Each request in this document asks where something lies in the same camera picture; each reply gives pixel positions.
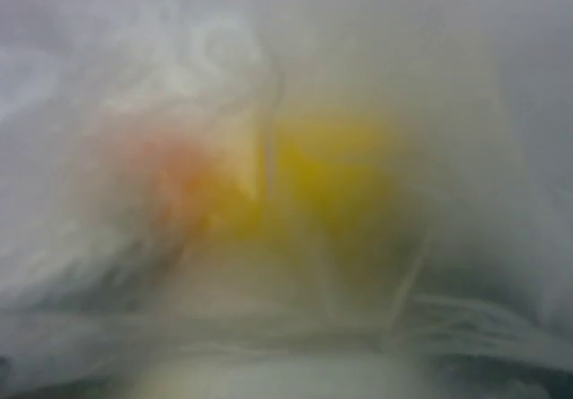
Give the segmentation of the orange fake fruit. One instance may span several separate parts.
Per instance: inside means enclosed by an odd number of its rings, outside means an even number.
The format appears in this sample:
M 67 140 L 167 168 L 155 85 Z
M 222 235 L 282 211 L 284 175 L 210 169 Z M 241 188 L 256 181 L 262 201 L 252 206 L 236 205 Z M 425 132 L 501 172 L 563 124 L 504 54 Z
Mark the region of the orange fake fruit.
M 236 190 L 211 149 L 187 135 L 129 131 L 117 151 L 118 168 L 140 192 L 153 227 L 164 234 L 207 234 Z

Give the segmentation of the yellow fake fruit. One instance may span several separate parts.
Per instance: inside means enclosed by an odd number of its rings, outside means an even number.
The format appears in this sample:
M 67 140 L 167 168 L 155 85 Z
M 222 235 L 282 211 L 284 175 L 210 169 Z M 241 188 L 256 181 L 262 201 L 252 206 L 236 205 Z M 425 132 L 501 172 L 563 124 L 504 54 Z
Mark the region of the yellow fake fruit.
M 212 235 L 225 242 L 321 234 L 339 248 L 385 242 L 400 211 L 407 145 L 379 118 L 286 116 L 218 135 Z

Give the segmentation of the clear printed plastic bag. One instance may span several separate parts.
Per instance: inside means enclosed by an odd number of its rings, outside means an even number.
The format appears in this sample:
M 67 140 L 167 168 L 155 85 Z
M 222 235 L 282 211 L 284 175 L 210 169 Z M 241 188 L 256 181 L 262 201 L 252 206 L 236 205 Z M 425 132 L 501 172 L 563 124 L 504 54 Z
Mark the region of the clear printed plastic bag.
M 153 227 L 127 132 L 372 116 L 396 230 Z M 569 398 L 572 0 L 1 0 L 4 398 Z

